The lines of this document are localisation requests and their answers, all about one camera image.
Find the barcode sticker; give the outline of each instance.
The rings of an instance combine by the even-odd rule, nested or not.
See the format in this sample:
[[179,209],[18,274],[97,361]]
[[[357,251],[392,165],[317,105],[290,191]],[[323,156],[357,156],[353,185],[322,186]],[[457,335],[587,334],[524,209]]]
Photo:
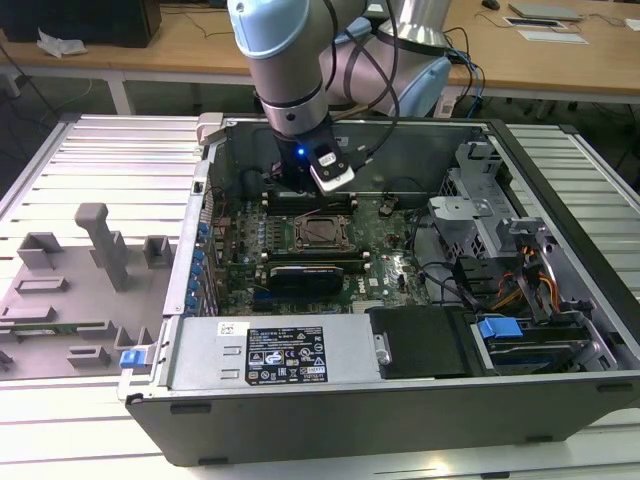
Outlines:
[[249,330],[249,322],[220,322],[218,324],[218,336],[245,337]]

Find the cpu socket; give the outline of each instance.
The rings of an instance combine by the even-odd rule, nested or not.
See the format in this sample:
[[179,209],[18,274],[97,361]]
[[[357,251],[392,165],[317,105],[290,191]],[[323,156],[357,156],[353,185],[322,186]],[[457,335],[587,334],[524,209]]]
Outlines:
[[348,221],[343,216],[335,217],[302,217],[294,222],[294,251],[303,250],[338,250],[347,252],[355,247],[347,236]]

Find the black box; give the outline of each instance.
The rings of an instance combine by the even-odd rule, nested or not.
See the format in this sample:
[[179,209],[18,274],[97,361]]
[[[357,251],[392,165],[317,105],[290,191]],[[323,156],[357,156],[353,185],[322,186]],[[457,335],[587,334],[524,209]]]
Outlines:
[[0,0],[0,25],[11,42],[47,35],[120,47],[149,45],[162,17],[158,0]]

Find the robotic arm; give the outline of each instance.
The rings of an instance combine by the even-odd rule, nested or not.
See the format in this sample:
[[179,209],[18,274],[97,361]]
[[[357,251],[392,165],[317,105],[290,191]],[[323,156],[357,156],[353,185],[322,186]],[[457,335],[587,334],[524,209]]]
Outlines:
[[[369,105],[385,90],[386,80],[353,42],[329,46],[362,15],[368,0],[229,0],[236,42],[249,60],[251,76],[269,120],[281,161],[280,181],[296,191],[329,193],[355,177],[367,160],[366,149],[343,152],[332,131],[329,102]],[[375,108],[387,114],[422,115],[446,84],[450,63],[443,56],[441,27],[449,0],[404,0],[395,19],[366,42],[367,51],[387,77],[397,61],[393,88],[400,92],[400,112],[391,95]],[[329,91],[325,81],[335,68]]]

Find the gray plastic peg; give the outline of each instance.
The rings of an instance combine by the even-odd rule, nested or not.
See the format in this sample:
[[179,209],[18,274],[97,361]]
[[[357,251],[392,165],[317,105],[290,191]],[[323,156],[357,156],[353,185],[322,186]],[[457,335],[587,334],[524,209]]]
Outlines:
[[124,292],[129,278],[126,256],[118,252],[113,243],[113,234],[107,227],[108,214],[109,210],[104,203],[83,203],[76,212],[76,225],[84,228],[89,234],[96,255],[100,258],[114,290]]

